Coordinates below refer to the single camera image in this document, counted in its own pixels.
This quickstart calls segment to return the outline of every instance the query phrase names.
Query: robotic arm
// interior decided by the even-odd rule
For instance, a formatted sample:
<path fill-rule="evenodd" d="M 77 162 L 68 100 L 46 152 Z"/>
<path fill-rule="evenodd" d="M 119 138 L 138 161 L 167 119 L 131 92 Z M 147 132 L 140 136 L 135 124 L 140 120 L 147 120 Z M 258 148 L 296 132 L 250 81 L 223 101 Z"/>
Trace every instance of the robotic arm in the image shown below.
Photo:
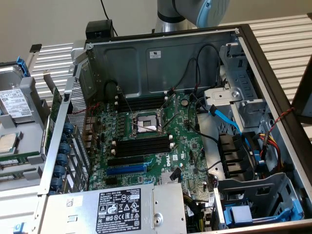
<path fill-rule="evenodd" d="M 198 28 L 217 26 L 230 0 L 157 0 L 155 32 L 186 30 L 188 22 Z"/>

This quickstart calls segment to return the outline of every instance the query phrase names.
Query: white wall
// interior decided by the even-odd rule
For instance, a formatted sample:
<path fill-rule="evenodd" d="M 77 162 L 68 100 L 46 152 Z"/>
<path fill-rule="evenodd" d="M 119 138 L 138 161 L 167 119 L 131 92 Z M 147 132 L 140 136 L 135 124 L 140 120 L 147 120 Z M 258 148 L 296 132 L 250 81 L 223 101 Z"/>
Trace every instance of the white wall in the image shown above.
<path fill-rule="evenodd" d="M 103 0 L 119 35 L 149 33 L 156 0 Z M 231 0 L 223 22 L 275 18 L 312 12 L 312 0 Z M 85 38 L 89 21 L 105 19 L 100 0 L 0 1 L 0 61 L 27 58 L 32 44 Z"/>

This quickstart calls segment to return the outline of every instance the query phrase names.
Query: screw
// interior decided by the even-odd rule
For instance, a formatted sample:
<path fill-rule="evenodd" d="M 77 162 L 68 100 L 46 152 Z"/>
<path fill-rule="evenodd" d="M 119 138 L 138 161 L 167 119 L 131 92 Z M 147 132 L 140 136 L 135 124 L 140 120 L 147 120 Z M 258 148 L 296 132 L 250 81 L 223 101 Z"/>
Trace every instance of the screw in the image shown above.
<path fill-rule="evenodd" d="M 238 92 L 238 91 L 232 92 L 232 96 L 233 96 L 234 98 L 237 98 L 237 97 L 239 96 L 239 92 Z"/>

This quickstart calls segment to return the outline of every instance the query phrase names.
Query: blue pci express slot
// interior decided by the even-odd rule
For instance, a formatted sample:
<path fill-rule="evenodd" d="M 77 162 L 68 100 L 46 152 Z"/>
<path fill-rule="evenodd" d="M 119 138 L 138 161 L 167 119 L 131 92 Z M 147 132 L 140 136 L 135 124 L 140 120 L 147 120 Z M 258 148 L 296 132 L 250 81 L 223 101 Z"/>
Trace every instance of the blue pci express slot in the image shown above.
<path fill-rule="evenodd" d="M 106 170 L 106 174 L 108 176 L 126 174 L 126 173 L 136 173 L 136 172 L 146 172 L 146 165 L 139 164 L 139 165 L 131 165 L 131 166 L 125 166 L 125 167 L 118 167 L 118 168 L 109 168 Z"/>

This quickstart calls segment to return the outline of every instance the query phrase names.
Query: motherboard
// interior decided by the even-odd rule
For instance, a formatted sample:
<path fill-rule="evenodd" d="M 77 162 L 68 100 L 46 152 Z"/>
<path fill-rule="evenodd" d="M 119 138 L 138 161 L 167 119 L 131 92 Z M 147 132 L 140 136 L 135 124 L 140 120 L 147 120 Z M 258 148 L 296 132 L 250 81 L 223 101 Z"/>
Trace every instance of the motherboard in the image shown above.
<path fill-rule="evenodd" d="M 170 175 L 179 168 L 181 178 L 175 182 L 181 182 L 183 192 L 194 199 L 207 200 L 212 185 L 208 182 L 207 173 L 197 170 L 206 168 L 206 160 L 201 136 L 188 124 L 190 96 L 177 93 L 172 100 L 161 98 L 163 102 L 167 101 L 162 110 L 164 125 L 167 125 L 161 133 L 157 132 L 157 125 L 161 122 L 159 109 L 120 113 L 117 111 L 120 106 L 116 107 L 116 102 L 111 102 L 97 103 L 90 111 L 90 116 L 96 120 L 90 128 L 94 140 L 89 149 L 92 162 L 89 190 L 170 183 L 174 182 Z M 136 108 L 131 100 L 129 106 Z M 192 119 L 194 115 L 195 105 L 192 105 Z M 131 146 L 133 142 L 141 144 Z M 120 145 L 125 143 L 128 145 L 121 149 Z M 137 172 L 137 168 L 132 166 L 128 172 L 128 160 L 137 162 L 138 167 L 145 167 L 144 171 Z"/>

